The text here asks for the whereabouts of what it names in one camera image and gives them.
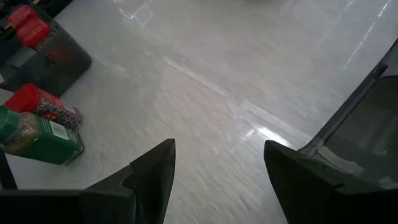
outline spice jar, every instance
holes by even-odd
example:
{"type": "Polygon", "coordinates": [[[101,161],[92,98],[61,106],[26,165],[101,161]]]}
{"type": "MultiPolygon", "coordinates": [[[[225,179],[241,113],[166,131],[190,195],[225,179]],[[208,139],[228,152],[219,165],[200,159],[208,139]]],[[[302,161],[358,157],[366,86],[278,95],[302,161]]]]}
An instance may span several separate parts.
{"type": "Polygon", "coordinates": [[[76,131],[32,113],[0,107],[0,143],[8,154],[68,164],[83,151],[76,131]]]}
{"type": "Polygon", "coordinates": [[[35,113],[70,129],[78,129],[83,123],[76,107],[30,83],[17,90],[4,106],[20,113],[35,113]]]}

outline red cap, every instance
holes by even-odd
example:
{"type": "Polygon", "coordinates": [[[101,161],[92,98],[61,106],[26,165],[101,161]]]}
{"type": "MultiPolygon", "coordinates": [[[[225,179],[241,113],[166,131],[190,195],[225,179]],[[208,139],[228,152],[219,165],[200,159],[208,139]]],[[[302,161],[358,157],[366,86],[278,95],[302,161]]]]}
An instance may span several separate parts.
{"type": "Polygon", "coordinates": [[[16,9],[8,18],[7,23],[10,24],[14,29],[19,29],[31,18],[35,18],[37,13],[29,6],[21,6],[16,9]]]}
{"type": "Polygon", "coordinates": [[[25,23],[18,31],[19,40],[27,47],[35,47],[51,32],[51,28],[38,17],[25,23]]]}
{"type": "Polygon", "coordinates": [[[39,101],[40,94],[37,87],[28,83],[17,90],[4,106],[20,113],[30,112],[39,104],[39,101]]]}

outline green spice jar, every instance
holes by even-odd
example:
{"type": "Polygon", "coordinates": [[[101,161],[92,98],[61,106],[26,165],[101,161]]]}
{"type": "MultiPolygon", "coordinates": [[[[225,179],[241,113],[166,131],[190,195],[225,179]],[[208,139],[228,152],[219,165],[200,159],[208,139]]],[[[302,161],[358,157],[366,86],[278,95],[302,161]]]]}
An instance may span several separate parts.
{"type": "Polygon", "coordinates": [[[0,107],[0,143],[8,154],[68,164],[83,151],[76,131],[43,117],[0,107]]]}

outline white floor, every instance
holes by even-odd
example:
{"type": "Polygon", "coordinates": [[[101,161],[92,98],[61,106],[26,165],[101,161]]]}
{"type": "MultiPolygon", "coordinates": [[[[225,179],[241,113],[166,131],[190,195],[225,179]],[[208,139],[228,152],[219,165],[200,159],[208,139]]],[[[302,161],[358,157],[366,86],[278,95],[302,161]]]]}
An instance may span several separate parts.
{"type": "Polygon", "coordinates": [[[299,149],[398,37],[395,0],[74,0],[93,57],[64,98],[85,115],[66,167],[9,156],[24,189],[83,189],[166,138],[165,223],[287,223],[262,157],[299,149]]]}

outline red spice bottle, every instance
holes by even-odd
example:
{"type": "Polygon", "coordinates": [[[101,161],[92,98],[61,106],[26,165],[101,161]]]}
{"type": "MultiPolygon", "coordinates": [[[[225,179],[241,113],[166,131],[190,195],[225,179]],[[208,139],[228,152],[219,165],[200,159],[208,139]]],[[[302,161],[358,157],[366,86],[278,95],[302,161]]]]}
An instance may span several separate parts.
{"type": "Polygon", "coordinates": [[[35,113],[70,129],[78,129],[83,123],[76,107],[30,83],[17,90],[4,106],[20,113],[35,113]]]}

